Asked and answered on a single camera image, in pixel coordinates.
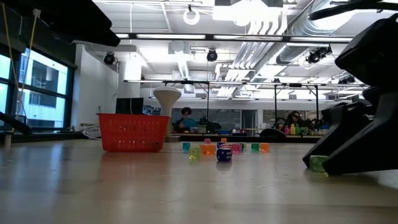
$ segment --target colorful bottle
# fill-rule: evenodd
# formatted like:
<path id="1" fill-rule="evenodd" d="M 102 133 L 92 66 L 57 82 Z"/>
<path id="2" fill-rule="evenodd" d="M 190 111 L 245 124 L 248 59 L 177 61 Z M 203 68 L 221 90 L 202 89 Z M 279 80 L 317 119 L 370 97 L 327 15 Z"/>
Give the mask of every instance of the colorful bottle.
<path id="1" fill-rule="evenodd" d="M 290 134 L 290 128 L 288 126 L 285 127 L 285 134 Z"/>
<path id="2" fill-rule="evenodd" d="M 296 134 L 300 134 L 300 127 L 298 124 L 296 125 Z"/>
<path id="3" fill-rule="evenodd" d="M 290 126 L 290 134 L 295 135 L 296 134 L 296 127 L 294 126 L 294 124 L 292 124 Z"/>

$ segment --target plastic basket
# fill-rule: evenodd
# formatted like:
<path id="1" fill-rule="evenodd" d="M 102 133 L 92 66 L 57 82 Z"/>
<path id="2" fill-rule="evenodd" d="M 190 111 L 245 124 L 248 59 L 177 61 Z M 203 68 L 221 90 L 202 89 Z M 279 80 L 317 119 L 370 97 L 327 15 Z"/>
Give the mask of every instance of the plastic basket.
<path id="1" fill-rule="evenodd" d="M 163 148 L 168 116 L 98 114 L 108 152 L 157 152 Z"/>

